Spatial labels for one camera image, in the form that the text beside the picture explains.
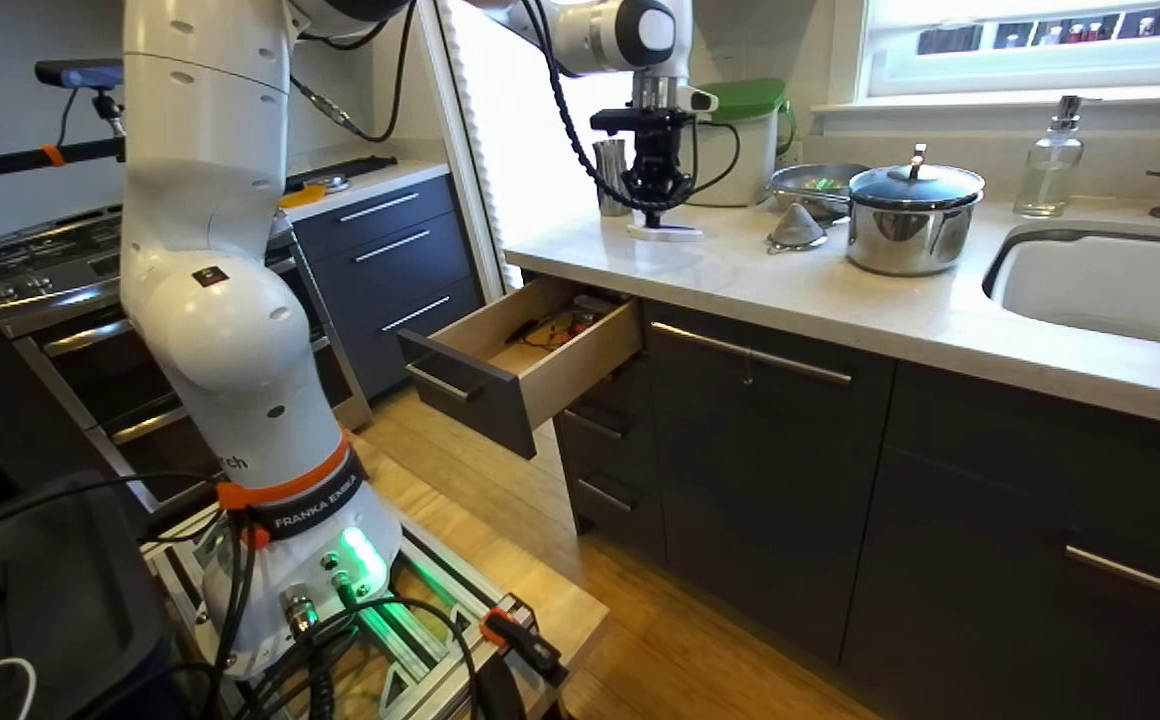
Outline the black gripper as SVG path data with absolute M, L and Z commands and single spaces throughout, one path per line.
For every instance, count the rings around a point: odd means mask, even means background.
M 692 193 L 692 179 L 679 170 L 679 131 L 688 127 L 688 112 L 679 107 L 601 107 L 590 117 L 590 127 L 617 135 L 627 131 L 635 150 L 630 164 L 624 169 L 621 182 L 624 197 L 635 199 L 638 224 L 655 229 L 655 210 L 648 199 L 684 199 Z

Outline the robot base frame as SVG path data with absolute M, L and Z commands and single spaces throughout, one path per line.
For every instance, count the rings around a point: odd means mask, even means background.
M 567 679 L 534 609 L 417 524 L 391 560 L 347 527 L 278 573 L 256 527 L 205 508 L 145 564 L 205 720 L 534 720 Z

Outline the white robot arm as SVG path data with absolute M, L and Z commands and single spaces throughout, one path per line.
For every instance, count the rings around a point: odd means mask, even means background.
M 264 676 L 334 569 L 387 589 L 398 519 L 369 489 L 302 303 L 264 263 L 288 179 L 288 47 L 407 0 L 124 0 L 121 303 L 219 465 L 201 590 L 215 661 Z

